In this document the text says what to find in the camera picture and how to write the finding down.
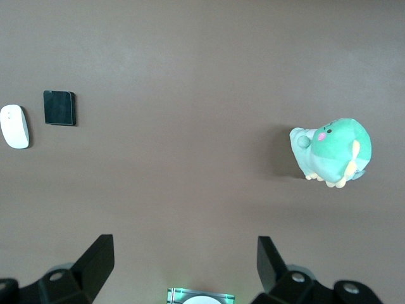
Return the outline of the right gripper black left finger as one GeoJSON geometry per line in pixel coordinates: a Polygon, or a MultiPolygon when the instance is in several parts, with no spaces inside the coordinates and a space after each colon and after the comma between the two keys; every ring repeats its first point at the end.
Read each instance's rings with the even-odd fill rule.
{"type": "Polygon", "coordinates": [[[49,271],[18,292],[19,303],[93,303],[114,268],[114,241],[100,235],[71,267],[49,271]]]}

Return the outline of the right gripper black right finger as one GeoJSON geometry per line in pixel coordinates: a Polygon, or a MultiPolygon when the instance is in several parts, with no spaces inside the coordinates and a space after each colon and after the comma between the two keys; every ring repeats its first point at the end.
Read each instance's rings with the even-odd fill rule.
{"type": "Polygon", "coordinates": [[[263,292],[252,301],[260,303],[335,303],[333,291],[301,270],[289,270],[268,236],[258,238],[257,270],[263,292]]]}

